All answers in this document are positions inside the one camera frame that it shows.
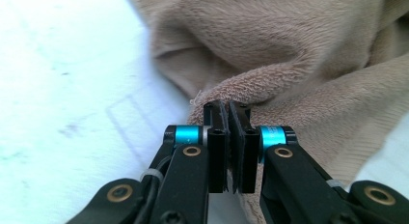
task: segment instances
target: terry cloth fabric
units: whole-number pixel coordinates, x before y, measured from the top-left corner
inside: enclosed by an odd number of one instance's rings
[[[157,68],[193,101],[189,124],[210,100],[252,104],[254,126],[293,127],[350,182],[409,110],[409,0],[132,1]],[[259,195],[242,202],[262,223]]]

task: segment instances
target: beige towel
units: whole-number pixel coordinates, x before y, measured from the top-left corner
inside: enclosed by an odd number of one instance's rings
[[[409,0],[132,1],[154,63],[194,98],[190,124],[210,100],[253,104],[253,125],[292,126],[350,182],[409,110]],[[259,195],[242,202],[262,223]]]

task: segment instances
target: cable tie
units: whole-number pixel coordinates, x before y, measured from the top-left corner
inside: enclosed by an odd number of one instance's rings
[[[149,168],[149,169],[147,169],[147,170],[141,175],[141,179],[140,179],[140,180],[142,181],[142,179],[144,178],[144,176],[148,176],[148,175],[157,177],[157,178],[159,179],[159,182],[160,182],[160,183],[163,182],[163,174],[162,174],[159,170],[154,169],[154,168]]]

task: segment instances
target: white surface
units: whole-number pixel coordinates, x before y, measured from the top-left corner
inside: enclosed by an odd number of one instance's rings
[[[126,0],[0,0],[0,21],[0,222],[63,223],[107,182],[139,179],[189,104]],[[409,195],[408,127],[361,178]],[[231,194],[211,203],[209,223],[243,222]]]

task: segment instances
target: blue ring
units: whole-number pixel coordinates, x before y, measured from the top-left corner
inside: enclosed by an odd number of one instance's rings
[[[265,151],[273,145],[286,144],[286,134],[280,126],[260,126],[262,140],[261,161],[264,163]]]
[[[175,145],[199,144],[199,126],[177,126]]]

